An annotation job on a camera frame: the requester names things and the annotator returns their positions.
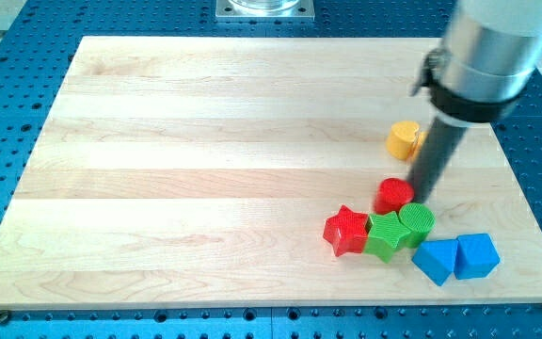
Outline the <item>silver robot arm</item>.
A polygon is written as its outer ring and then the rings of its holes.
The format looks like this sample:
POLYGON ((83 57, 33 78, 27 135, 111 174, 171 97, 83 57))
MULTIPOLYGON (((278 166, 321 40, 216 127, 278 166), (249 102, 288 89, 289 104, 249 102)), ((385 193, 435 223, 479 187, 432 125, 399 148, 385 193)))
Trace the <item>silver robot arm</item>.
POLYGON ((542 0, 460 0, 412 90, 437 121, 465 128, 507 117, 542 56, 542 0))

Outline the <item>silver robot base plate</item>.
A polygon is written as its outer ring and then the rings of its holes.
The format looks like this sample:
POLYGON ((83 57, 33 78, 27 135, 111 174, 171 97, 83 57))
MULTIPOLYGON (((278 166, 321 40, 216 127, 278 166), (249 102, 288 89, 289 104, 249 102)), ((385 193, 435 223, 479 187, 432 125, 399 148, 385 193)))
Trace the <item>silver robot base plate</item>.
POLYGON ((313 0, 216 0, 215 17, 221 21, 269 21, 315 18, 313 0))

